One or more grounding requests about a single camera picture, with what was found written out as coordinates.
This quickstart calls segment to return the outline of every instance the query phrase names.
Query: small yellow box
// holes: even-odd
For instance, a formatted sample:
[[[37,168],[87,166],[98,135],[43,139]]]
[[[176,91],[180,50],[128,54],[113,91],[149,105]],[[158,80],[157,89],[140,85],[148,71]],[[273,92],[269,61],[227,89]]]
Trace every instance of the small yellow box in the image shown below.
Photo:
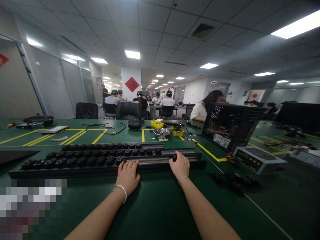
[[[159,121],[152,121],[151,122],[151,126],[155,127],[155,128],[162,128],[163,127],[163,123],[159,122]]]

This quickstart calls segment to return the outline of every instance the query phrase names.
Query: white pillar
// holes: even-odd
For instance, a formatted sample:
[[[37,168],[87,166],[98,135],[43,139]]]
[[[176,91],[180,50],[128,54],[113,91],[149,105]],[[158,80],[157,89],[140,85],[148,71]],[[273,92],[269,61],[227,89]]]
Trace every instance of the white pillar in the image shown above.
[[[122,91],[128,101],[132,101],[137,97],[137,91],[141,90],[141,69],[121,67],[122,74]],[[131,78],[137,82],[137,88],[133,92],[125,85]]]

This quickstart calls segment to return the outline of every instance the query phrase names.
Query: green workbench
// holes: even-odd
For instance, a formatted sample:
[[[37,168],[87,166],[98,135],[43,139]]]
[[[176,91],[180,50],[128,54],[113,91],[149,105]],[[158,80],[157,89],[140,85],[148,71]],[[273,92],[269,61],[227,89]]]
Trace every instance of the green workbench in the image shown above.
[[[105,135],[97,127],[85,132],[84,124],[127,123],[127,120],[64,120],[55,119],[53,126],[69,126],[68,130],[55,136],[43,136],[27,129],[11,128],[4,130],[8,122],[19,123],[17,119],[0,121],[0,150],[41,150],[33,159],[45,158],[50,151],[60,151],[63,144],[90,143],[159,143],[150,133],[146,121],[142,130],[130,130],[128,127],[119,134]],[[200,134],[202,130],[191,126],[188,130]],[[67,136],[64,142],[54,142],[50,138]],[[271,126],[270,122],[258,124],[249,144],[284,157],[284,150],[266,147],[263,141],[274,139],[284,141],[287,138]],[[196,147],[206,160],[205,170],[190,172],[190,179],[212,203],[219,213],[229,222],[242,239],[318,239],[320,212],[319,172],[295,161],[277,175],[259,176],[244,166],[239,169],[225,161],[226,152],[200,136],[183,137],[170,135],[163,142],[165,148]],[[320,147],[320,138],[308,136],[305,140]],[[18,170],[25,159],[5,165],[0,170],[0,179],[8,181],[7,172]],[[234,171],[240,175],[255,175],[263,188],[255,192],[246,192],[240,197],[225,188],[219,188],[209,178],[208,173]],[[116,176],[87,177],[67,180],[67,193],[57,197],[45,210],[39,224],[29,226],[30,239],[63,239],[70,233],[111,191]],[[37,181],[17,181],[17,185],[36,186]],[[144,173],[134,193],[128,198],[116,215],[107,235],[107,239],[200,239],[182,189],[171,172]]]

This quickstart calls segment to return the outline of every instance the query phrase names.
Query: white bracelet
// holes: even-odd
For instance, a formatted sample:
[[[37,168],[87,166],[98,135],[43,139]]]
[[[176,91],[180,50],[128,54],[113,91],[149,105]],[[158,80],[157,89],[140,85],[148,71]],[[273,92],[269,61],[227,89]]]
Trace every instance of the white bracelet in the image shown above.
[[[178,184],[179,184],[179,185],[180,185],[180,181],[181,181],[181,179],[183,179],[183,178],[185,178],[185,177],[187,177],[187,178],[188,178],[189,176],[184,176],[184,177],[180,178],[180,179],[179,179],[179,181],[178,181]]]
[[[124,199],[123,201],[123,204],[125,204],[126,200],[127,200],[127,191],[124,189],[124,187],[122,185],[115,185],[113,190],[116,188],[116,187],[121,187],[123,190],[124,190],[124,194],[126,195],[126,198]]]

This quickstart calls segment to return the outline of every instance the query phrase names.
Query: office room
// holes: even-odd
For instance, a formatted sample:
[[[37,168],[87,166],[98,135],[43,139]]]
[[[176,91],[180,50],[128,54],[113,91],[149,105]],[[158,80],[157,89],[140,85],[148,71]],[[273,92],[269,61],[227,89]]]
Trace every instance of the office room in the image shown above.
[[[319,239],[320,2],[0,0],[1,239]]]

